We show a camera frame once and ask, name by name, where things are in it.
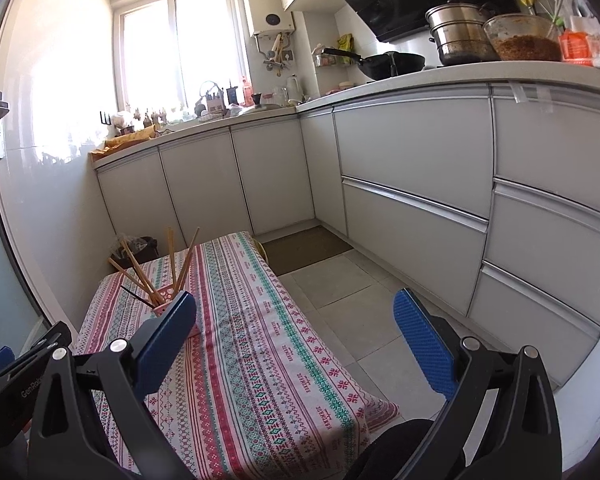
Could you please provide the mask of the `stainless steel steamer pot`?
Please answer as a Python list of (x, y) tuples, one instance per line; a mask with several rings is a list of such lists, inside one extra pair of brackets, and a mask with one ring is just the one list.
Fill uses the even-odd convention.
[(485, 4), (448, 2), (429, 9), (425, 18), (442, 65), (498, 61), (500, 58), (483, 29), (492, 16)]

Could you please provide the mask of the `orange packet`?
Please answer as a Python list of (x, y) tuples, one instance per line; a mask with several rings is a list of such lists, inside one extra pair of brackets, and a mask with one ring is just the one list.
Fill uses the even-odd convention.
[(582, 66), (593, 65), (586, 32), (573, 32), (567, 29), (559, 36), (559, 45), (564, 62)]

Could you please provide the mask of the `brown floor mat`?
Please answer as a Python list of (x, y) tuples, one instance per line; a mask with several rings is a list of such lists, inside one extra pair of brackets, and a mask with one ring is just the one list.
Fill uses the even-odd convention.
[(324, 226), (316, 226), (270, 240), (263, 248), (273, 272), (284, 275), (348, 252), (352, 246)]

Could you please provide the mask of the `white electric kettle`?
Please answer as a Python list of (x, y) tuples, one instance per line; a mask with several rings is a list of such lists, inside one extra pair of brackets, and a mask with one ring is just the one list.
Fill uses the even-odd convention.
[(287, 78), (286, 89), (288, 93), (288, 103), (290, 105), (296, 106), (304, 102), (304, 93), (296, 75), (290, 75)]

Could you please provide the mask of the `white water heater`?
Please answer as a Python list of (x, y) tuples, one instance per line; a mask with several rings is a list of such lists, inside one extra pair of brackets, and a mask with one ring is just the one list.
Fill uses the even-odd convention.
[(283, 7), (282, 0), (244, 0), (249, 35), (274, 37), (292, 34), (294, 19)]

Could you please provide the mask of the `white kitchen cabinets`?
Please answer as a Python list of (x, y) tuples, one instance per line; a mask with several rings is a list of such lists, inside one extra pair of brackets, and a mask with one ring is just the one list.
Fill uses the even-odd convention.
[(563, 385), (600, 344), (600, 70), (438, 68), (96, 162), (118, 233), (321, 223)]

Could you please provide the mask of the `black frying pan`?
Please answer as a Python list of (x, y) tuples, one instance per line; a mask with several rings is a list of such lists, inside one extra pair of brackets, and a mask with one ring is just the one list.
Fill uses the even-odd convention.
[(358, 69), (373, 81), (417, 73), (426, 64), (426, 58), (416, 53), (388, 51), (363, 58), (357, 53), (334, 48), (323, 48), (322, 52), (328, 55), (350, 58), (358, 64)]

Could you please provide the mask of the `glass bowl with food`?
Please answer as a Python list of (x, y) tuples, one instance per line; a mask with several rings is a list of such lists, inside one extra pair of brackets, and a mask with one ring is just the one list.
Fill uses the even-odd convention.
[(537, 15), (509, 13), (489, 18), (482, 28), (502, 61), (560, 62), (558, 27)]

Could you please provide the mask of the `black trash bin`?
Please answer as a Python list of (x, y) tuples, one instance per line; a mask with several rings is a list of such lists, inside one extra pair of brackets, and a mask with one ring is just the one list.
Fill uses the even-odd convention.
[[(139, 264), (155, 260), (159, 257), (158, 251), (158, 240), (155, 240), (151, 236), (132, 237), (128, 236), (126, 244), (130, 248), (135, 260)], [(110, 255), (110, 258), (121, 266), (123, 269), (132, 268), (132, 261), (129, 257), (128, 252), (123, 248), (121, 244), (118, 244), (114, 251)]]

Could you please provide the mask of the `black chopstick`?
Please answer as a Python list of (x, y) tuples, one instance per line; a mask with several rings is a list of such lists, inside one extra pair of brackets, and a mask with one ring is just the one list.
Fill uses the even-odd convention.
[(142, 304), (144, 304), (145, 306), (147, 306), (149, 309), (154, 308), (154, 306), (148, 300), (145, 300), (142, 297), (138, 296), (135, 292), (132, 292), (132, 290), (129, 290), (127, 287), (124, 287), (123, 285), (121, 285), (120, 288), (122, 288), (132, 298), (134, 298), (135, 300), (137, 300), (137, 301), (141, 302)]

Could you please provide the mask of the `pink perforated basket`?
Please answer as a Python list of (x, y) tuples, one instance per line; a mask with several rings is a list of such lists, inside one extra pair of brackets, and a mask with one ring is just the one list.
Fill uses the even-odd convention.
[(187, 290), (177, 292), (169, 301), (153, 308), (152, 313), (166, 322), (172, 334), (187, 334), (188, 338), (200, 334), (198, 304), (194, 295)]

